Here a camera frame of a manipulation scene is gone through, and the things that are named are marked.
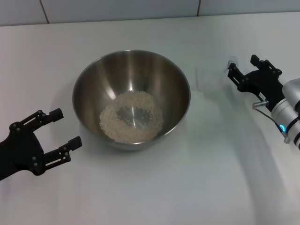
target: cable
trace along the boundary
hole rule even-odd
[[[283,132],[283,130],[280,128],[280,126],[276,123],[276,121],[275,121],[272,117],[268,116],[267,114],[265,114],[264,112],[260,111],[259,109],[254,109],[254,110],[258,111],[259,113],[261,113],[261,114],[264,115],[265,117],[267,117],[267,118],[269,118],[270,120],[272,120],[272,121],[275,123],[276,127],[278,128],[278,130],[279,130],[280,132]]]

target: bowl rim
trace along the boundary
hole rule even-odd
[[[85,124],[81,121],[81,119],[79,118],[76,110],[75,110],[75,105],[74,105],[74,92],[75,92],[75,87],[77,86],[77,83],[79,82],[80,78],[83,76],[83,74],[85,73],[85,71],[91,67],[91,65],[93,65],[94,63],[96,63],[98,60],[101,60],[102,58],[106,57],[106,56],[109,56],[109,55],[112,55],[112,54],[116,54],[116,53],[121,53],[121,52],[147,52],[147,53],[152,53],[152,54],[155,54],[155,55],[159,55],[161,56],[162,58],[166,59],[167,61],[169,61],[171,64],[173,64],[180,72],[181,74],[183,75],[183,78],[186,82],[186,85],[187,85],[187,89],[188,89],[188,104],[187,104],[187,108],[183,114],[183,116],[181,117],[181,119],[178,121],[178,123],[172,128],[170,129],[168,132],[164,133],[163,135],[160,135],[158,137],[155,137],[149,141],[146,141],[146,142],[135,142],[135,143],[123,143],[123,142],[116,142],[114,141],[112,138],[110,138],[110,140],[104,140],[103,138],[99,137],[98,135],[96,135],[94,132],[91,132],[90,129],[88,127],[85,126]],[[78,76],[75,84],[74,84],[74,87],[73,87],[73,92],[72,92],[72,104],[73,104],[73,110],[75,112],[75,115],[77,117],[77,119],[80,121],[80,123],[84,126],[85,129],[87,129],[90,133],[92,133],[94,136],[96,136],[97,138],[103,140],[103,141],[106,141],[108,143],[114,143],[114,144],[122,144],[122,145],[125,145],[125,146],[132,146],[132,145],[139,145],[139,144],[147,144],[147,143],[151,143],[151,142],[154,142],[154,141],[157,141],[165,136],[167,136],[169,133],[171,133],[181,122],[182,120],[185,118],[187,112],[188,112],[188,109],[189,109],[189,106],[190,106],[190,102],[191,102],[191,88],[189,86],[189,83],[188,83],[188,79],[186,77],[186,75],[183,73],[183,71],[173,62],[171,61],[170,59],[168,59],[167,57],[161,55],[161,54],[158,54],[158,53],[155,53],[155,52],[150,52],[150,51],[146,51],[146,50],[137,50],[137,49],[127,49],[127,50],[119,50],[119,51],[115,51],[115,52],[111,52],[111,53],[108,53],[104,56],[101,56],[100,58],[94,60],[93,62],[91,62],[81,73],[80,75]]]

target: rice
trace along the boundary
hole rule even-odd
[[[130,121],[118,115],[120,111],[128,109],[139,110],[143,116],[135,122],[135,119]],[[150,141],[162,130],[163,122],[163,113],[158,103],[144,91],[127,91],[117,96],[100,114],[101,129],[108,137],[120,143]]]

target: tile grout line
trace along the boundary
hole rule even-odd
[[[43,10],[43,12],[44,12],[44,16],[45,16],[45,18],[46,18],[46,20],[47,20],[47,24],[49,24],[49,20],[48,20],[47,14],[46,14],[46,12],[45,12],[45,9],[44,9],[42,0],[39,0],[39,3],[41,4],[42,10]]]
[[[200,4],[201,4],[201,0],[199,0],[198,10],[197,10],[197,16],[199,16],[199,12],[200,12]]]

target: blue indicator light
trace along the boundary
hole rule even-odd
[[[282,129],[283,132],[285,132],[285,126],[280,124],[279,127]]]

